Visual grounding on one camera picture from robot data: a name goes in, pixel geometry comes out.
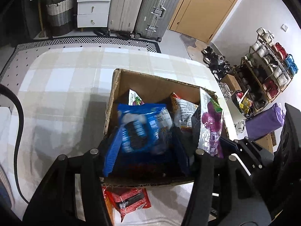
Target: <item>suitcase handle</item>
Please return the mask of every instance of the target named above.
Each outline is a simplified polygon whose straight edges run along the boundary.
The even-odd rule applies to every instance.
[[[163,9],[163,12],[162,12],[161,16],[158,19],[163,19],[165,14],[166,14],[166,8],[163,7],[163,6],[161,6],[161,8]]]

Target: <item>blue sneaker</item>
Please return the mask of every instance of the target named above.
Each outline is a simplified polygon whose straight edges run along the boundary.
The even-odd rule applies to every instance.
[[[292,76],[298,72],[298,67],[296,66],[294,58],[291,54],[289,54],[283,62]]]

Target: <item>door frame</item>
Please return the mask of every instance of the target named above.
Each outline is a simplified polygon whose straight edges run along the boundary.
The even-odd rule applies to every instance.
[[[228,12],[225,14],[224,18],[221,20],[221,22],[219,23],[219,25],[217,26],[217,28],[215,29],[214,33],[212,34],[212,36],[209,38],[208,41],[205,41],[206,43],[210,43],[211,40],[213,39],[213,37],[215,36],[215,34],[217,33],[217,31],[219,30],[219,28],[222,26],[222,24],[224,23],[224,21],[226,20],[226,18],[228,17],[229,13],[231,12],[231,10],[233,9],[233,7],[235,6],[235,4],[237,3],[238,0],[234,0],[234,2],[232,3],[232,6],[229,8]],[[175,24],[175,19],[176,19],[176,16],[182,6],[182,4],[184,3],[184,0],[179,0],[179,3],[177,4],[177,7],[176,7],[176,10],[169,22],[170,24],[170,27],[169,27],[169,30],[172,30],[172,31],[176,31],[177,29],[177,25]]]

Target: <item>silver bolt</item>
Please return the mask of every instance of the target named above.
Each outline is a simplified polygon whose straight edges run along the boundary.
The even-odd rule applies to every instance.
[[[93,148],[90,150],[90,154],[92,154],[92,155],[96,155],[97,153],[98,153],[98,149],[96,149],[96,148]]]
[[[63,154],[58,156],[59,161],[63,161],[63,160],[65,160],[65,158],[66,158],[66,155],[63,155]]]
[[[205,151],[203,149],[197,149],[195,152],[198,155],[203,155],[205,153]]]
[[[229,160],[230,161],[236,161],[236,157],[234,155],[229,155]]]

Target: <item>wooden leg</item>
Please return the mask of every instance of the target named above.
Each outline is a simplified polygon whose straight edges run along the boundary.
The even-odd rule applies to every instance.
[[[38,9],[39,9],[40,25],[41,25],[41,30],[42,30],[41,33],[39,34],[39,37],[46,37],[44,26],[43,26],[43,21],[42,21],[41,0],[38,0]]]

